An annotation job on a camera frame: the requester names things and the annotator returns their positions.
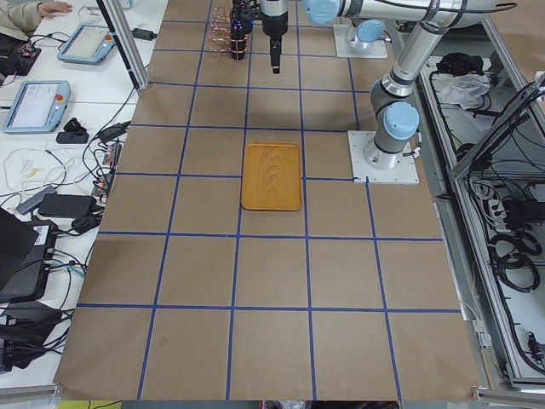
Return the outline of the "person hand on desk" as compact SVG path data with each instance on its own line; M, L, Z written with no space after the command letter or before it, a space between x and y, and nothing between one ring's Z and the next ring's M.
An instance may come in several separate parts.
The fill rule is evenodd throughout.
M39 3L37 10L42 18L54 18L57 14L70 14L72 5L61 1L47 1Z

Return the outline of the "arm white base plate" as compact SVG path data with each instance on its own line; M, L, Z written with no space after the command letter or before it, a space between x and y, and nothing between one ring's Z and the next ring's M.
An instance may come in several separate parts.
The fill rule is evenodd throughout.
M353 25L333 25L336 56L341 58L386 59L384 24L366 20Z
M347 132L355 183L417 185L419 177L407 141L401 153L384 153L375 144L375 131Z

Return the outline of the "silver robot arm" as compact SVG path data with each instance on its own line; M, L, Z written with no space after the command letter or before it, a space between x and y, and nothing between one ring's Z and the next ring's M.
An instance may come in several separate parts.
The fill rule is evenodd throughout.
M486 15L507 11L516 3L501 1L305 1L307 18L325 25L337 17L387 19L414 22L403 51L391 71L371 90L377 131L364 148L365 162L378 170L395 168L408 140L416 133L420 119L405 101L413 83L441 38L451 28L471 26Z
M347 44L352 49L366 49L377 42L391 42L385 24L378 19L360 19L352 21L352 28L347 35Z

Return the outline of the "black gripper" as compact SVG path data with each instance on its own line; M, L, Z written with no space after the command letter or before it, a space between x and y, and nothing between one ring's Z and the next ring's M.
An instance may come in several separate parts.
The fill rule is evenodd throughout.
M261 0L262 28L270 37L269 50L273 74L280 74L281 37L288 31L288 1Z

